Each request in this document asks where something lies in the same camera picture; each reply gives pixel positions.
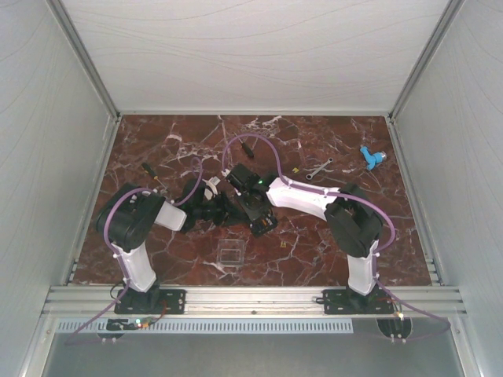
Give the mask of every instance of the blue plastic part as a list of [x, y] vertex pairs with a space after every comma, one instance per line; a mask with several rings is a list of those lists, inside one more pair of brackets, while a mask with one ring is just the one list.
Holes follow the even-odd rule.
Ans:
[[367, 161], [367, 169], [372, 170], [378, 163], [383, 162], [383, 153], [377, 152], [371, 155], [367, 147], [361, 147], [360, 152], [363, 153], [365, 160]]

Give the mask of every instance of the wrench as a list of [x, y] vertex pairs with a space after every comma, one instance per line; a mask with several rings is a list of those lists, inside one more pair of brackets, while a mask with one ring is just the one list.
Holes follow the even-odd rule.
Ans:
[[318, 174], [320, 171], [322, 171], [323, 169], [325, 169], [325, 167], [326, 167], [328, 164], [330, 164], [331, 162], [333, 162], [333, 159], [332, 159], [332, 158], [327, 159], [327, 162], [326, 162], [326, 163], [324, 163], [324, 164], [323, 164], [323, 165], [321, 165], [319, 168], [317, 168], [317, 169], [316, 169], [313, 173], [308, 174], [308, 175], [306, 176], [306, 179], [307, 179], [308, 181], [310, 181], [311, 179], [313, 179], [313, 177], [314, 177], [316, 174]]

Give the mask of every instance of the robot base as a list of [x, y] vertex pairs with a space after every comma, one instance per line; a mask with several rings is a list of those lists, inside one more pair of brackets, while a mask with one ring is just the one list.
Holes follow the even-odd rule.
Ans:
[[146, 292], [129, 289], [116, 304], [115, 314], [183, 314], [186, 291], [153, 285]]
[[325, 289], [319, 302], [324, 306], [325, 314], [393, 314], [395, 309], [386, 293], [378, 286], [366, 295], [351, 290]]

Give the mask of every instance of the metal profile rail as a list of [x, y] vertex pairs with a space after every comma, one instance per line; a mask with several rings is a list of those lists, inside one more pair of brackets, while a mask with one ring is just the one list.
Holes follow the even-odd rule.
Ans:
[[[89, 317], [110, 303], [111, 285], [51, 287], [42, 315]], [[184, 318], [322, 318], [323, 306], [314, 300], [324, 289], [344, 287], [180, 287], [187, 291]], [[391, 287], [399, 298], [419, 309], [450, 317], [466, 314], [457, 287]], [[404, 308], [408, 317], [419, 314]], [[128, 317], [109, 310], [104, 317]], [[389, 317], [385, 315], [341, 315], [341, 317]]]

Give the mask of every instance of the white vent grille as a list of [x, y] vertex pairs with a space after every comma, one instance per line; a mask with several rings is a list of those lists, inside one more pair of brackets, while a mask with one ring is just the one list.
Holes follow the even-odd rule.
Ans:
[[[72, 333], [87, 320], [82, 318], [61, 319], [58, 333]], [[100, 318], [82, 330], [82, 333], [109, 333], [107, 319]], [[276, 319], [162, 319], [152, 326], [136, 330], [144, 334], [352, 334], [351, 319], [313, 319], [313, 320], [276, 320]]]

